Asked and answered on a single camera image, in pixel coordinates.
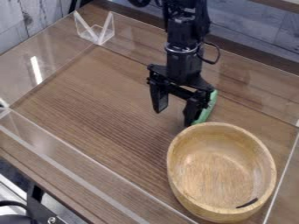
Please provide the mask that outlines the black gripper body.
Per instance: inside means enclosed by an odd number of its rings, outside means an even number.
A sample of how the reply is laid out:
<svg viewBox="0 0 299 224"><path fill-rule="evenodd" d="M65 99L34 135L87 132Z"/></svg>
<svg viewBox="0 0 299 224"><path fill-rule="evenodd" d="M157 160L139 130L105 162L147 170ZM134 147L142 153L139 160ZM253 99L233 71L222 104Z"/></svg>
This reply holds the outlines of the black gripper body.
<svg viewBox="0 0 299 224"><path fill-rule="evenodd" d="M165 65L150 64L147 84L165 85L169 95L189 101L198 100L209 107L214 86L202 78L202 48L165 48L167 61Z"/></svg>

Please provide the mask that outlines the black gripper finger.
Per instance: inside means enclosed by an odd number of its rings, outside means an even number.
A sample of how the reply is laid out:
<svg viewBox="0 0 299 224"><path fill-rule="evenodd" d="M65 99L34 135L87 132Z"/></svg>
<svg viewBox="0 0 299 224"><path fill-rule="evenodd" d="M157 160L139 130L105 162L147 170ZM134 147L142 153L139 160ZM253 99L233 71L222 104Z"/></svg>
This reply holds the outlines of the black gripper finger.
<svg viewBox="0 0 299 224"><path fill-rule="evenodd" d="M185 126L189 127L198 123L205 123L207 120L209 110L203 107L202 103L190 99L186 103L183 110Z"/></svg>
<svg viewBox="0 0 299 224"><path fill-rule="evenodd" d="M169 107L169 90L165 85L150 84L154 111L161 113Z"/></svg>

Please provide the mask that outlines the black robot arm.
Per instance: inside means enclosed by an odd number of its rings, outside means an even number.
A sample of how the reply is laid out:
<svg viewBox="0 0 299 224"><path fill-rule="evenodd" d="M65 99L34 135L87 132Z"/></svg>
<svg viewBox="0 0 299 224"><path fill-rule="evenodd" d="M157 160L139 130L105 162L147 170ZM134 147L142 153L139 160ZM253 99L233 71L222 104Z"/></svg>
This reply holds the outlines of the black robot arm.
<svg viewBox="0 0 299 224"><path fill-rule="evenodd" d="M167 61L165 66L147 67L154 111L161 113L169 107L169 95L185 99L183 117L189 127L205 117L217 94L202 78L202 63L217 63L203 57L211 28L207 0L155 0L155 3L163 9Z"/></svg>

